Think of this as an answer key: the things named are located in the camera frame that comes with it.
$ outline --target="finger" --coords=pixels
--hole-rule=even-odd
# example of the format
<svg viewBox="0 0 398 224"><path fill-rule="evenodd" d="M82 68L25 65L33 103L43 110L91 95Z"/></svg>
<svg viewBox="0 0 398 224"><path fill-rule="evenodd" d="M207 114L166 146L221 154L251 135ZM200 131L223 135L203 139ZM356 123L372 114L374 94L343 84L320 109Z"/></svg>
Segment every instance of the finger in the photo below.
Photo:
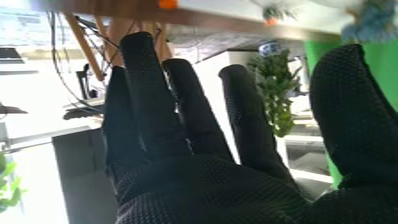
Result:
<svg viewBox="0 0 398 224"><path fill-rule="evenodd" d="M242 65L226 67L221 78L242 164L290 182L290 172L276 151L264 102L246 67Z"/></svg>
<svg viewBox="0 0 398 224"><path fill-rule="evenodd" d="M148 161L134 119L125 69L118 66L113 70L107 91L104 135L109 175L114 178L114 183L118 183L132 167Z"/></svg>
<svg viewBox="0 0 398 224"><path fill-rule="evenodd" d="M121 53L146 151L153 157L191 155L150 33L141 32L123 38Z"/></svg>
<svg viewBox="0 0 398 224"><path fill-rule="evenodd" d="M312 79L312 107L342 186L398 183L398 114L372 76L361 45L335 49Z"/></svg>
<svg viewBox="0 0 398 224"><path fill-rule="evenodd" d="M216 120L208 99L192 65L184 59L164 62L173 93L178 99L178 109L196 154L212 154L233 161L224 133Z"/></svg>

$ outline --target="potted plant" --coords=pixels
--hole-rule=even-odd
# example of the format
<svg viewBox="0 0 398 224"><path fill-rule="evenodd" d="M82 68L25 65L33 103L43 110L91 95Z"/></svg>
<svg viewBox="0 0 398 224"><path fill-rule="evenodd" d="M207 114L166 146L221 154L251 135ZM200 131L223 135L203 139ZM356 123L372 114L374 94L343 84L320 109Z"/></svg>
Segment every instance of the potted plant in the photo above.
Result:
<svg viewBox="0 0 398 224"><path fill-rule="evenodd" d="M299 87L299 71L292 74L288 67L290 51L276 46L276 42L267 43L260 47L260 51L262 56L251 59L248 67L256 79L274 133L283 138L296 126L288 93Z"/></svg>
<svg viewBox="0 0 398 224"><path fill-rule="evenodd" d="M13 180L15 169L17 163L8 162L4 152L0 152L0 213L17 206L22 199L22 179Z"/></svg>

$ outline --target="orange object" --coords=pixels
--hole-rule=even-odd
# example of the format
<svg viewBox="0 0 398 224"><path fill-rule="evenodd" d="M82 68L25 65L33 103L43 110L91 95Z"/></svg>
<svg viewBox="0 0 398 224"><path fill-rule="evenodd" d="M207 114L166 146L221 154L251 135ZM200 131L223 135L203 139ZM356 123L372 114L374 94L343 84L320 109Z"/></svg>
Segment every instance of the orange object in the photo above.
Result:
<svg viewBox="0 0 398 224"><path fill-rule="evenodd" d="M176 9L178 8L178 0L159 0L159 6L162 9Z"/></svg>
<svg viewBox="0 0 398 224"><path fill-rule="evenodd" d="M265 20L265 26L276 26L278 25L278 19Z"/></svg>

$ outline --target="green wall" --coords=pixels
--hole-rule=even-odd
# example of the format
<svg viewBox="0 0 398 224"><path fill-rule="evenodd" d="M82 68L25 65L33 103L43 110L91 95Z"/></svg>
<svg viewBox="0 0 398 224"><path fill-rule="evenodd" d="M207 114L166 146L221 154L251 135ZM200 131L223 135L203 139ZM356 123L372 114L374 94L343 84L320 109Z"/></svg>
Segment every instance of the green wall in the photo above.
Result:
<svg viewBox="0 0 398 224"><path fill-rule="evenodd" d="M306 53L310 72L313 72L317 62L326 53L340 47L340 43L306 42ZM367 62L372 73L388 97L390 103L398 111L398 41L386 44L367 44ZM335 187L338 188L342 182L342 175L338 168L329 160L331 175L335 177Z"/></svg>

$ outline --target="black glove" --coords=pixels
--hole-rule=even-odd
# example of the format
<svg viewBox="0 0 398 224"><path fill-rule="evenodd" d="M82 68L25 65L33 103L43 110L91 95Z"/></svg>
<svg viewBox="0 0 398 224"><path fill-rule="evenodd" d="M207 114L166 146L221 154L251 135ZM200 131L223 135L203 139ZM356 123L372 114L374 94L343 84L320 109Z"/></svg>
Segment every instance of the black glove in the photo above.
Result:
<svg viewBox="0 0 398 224"><path fill-rule="evenodd" d="M221 72L237 165L189 62L164 63L169 89L148 33L125 37L121 52L127 72L114 68L104 123L118 223L297 223L308 202L276 152L246 68Z"/></svg>
<svg viewBox="0 0 398 224"><path fill-rule="evenodd" d="M398 223L398 114L386 100L361 45L322 58L312 106L343 174L342 190L317 201L303 223Z"/></svg>

